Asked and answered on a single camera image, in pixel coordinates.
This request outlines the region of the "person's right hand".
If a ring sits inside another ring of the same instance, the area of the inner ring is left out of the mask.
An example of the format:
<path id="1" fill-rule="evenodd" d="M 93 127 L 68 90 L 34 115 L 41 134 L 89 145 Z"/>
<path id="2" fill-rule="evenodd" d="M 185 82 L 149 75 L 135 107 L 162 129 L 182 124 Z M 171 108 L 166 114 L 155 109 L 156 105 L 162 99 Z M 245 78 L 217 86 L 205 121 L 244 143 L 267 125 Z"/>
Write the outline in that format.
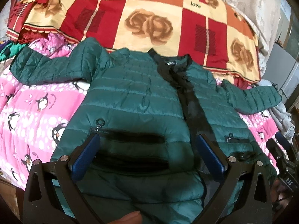
<path id="1" fill-rule="evenodd" d="M 271 200 L 276 210 L 285 209 L 291 201 L 294 192 L 287 188 L 279 179 L 271 187 Z"/>

